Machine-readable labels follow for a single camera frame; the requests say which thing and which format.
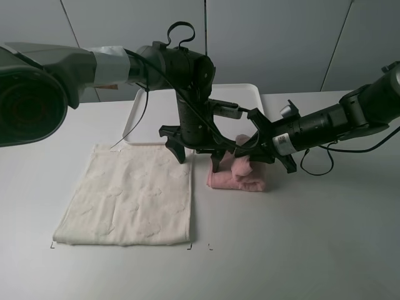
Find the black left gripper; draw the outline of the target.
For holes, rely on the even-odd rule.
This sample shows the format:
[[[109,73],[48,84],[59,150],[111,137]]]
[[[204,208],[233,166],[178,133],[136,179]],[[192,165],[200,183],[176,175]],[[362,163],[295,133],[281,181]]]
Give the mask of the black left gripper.
[[[180,164],[186,160],[185,148],[212,153],[212,172],[217,173],[224,152],[234,150],[234,141],[224,137],[215,125],[208,99],[198,91],[177,91],[179,125],[163,125],[159,135],[167,138],[165,147]]]

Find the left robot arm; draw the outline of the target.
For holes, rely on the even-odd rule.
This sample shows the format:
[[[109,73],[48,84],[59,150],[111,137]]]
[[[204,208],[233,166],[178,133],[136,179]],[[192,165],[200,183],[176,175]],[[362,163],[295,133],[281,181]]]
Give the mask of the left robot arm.
[[[185,149],[209,153],[217,166],[235,143],[221,135],[210,99],[215,68],[198,52],[161,42],[138,52],[121,46],[81,49],[10,42],[1,47],[1,146],[41,141],[55,133],[87,88],[132,83],[146,92],[176,92],[178,126],[162,126],[179,162]]]

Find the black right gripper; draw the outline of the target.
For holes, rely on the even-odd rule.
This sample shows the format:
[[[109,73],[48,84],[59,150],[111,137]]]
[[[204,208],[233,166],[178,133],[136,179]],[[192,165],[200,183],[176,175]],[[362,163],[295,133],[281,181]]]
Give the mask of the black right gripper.
[[[251,161],[274,163],[278,159],[288,174],[296,172],[296,162],[291,154],[282,156],[273,144],[273,125],[259,109],[247,112],[247,118],[255,125],[256,133],[242,146],[235,149],[236,158],[249,156]]]

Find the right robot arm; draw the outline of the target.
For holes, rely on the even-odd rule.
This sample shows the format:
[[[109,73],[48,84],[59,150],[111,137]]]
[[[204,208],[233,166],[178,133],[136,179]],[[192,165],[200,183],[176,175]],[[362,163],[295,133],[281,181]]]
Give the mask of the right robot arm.
[[[314,147],[329,149],[338,141],[380,133],[399,117],[399,62],[384,66],[382,71],[384,74],[374,83],[363,85],[345,94],[337,104],[307,116],[300,116],[292,102],[281,110],[282,118],[275,122],[258,109],[250,110],[247,117],[257,132],[234,155],[268,164],[280,160],[288,173],[294,173],[294,153]]]

